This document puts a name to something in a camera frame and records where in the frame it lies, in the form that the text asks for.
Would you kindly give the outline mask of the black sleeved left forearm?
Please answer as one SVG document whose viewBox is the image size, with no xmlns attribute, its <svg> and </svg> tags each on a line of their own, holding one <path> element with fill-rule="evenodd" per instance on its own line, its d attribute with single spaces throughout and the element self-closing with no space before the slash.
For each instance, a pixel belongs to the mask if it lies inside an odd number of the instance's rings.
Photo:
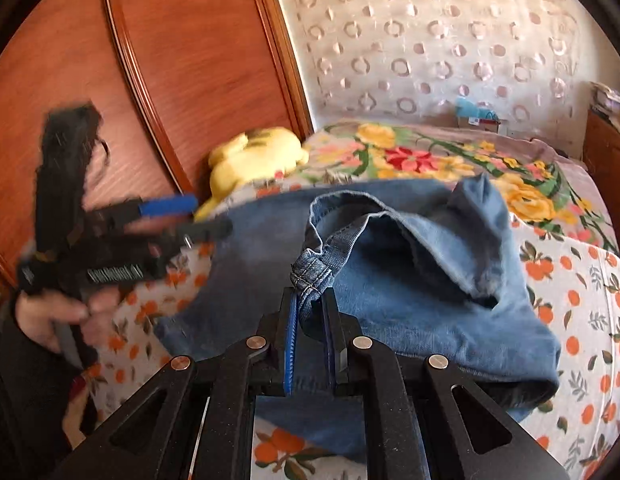
<svg viewBox="0 0 620 480">
<path fill-rule="evenodd" d="M 11 313 L 0 338 L 0 376 L 14 414 L 23 477 L 47 479 L 72 452 L 62 421 L 80 371 L 26 336 Z"/>
</svg>

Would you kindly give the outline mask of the person's left hand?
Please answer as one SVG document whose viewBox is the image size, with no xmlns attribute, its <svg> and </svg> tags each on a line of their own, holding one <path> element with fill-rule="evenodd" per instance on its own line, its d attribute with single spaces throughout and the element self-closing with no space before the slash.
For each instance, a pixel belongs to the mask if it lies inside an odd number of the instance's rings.
<svg viewBox="0 0 620 480">
<path fill-rule="evenodd" d="M 46 290 L 38 296 L 22 292 L 14 315 L 20 330 L 40 346 L 60 353 L 55 325 L 78 325 L 86 344 L 98 348 L 107 344 L 111 321 L 121 302 L 119 289 L 106 287 L 89 298 L 87 304 Z"/>
</svg>

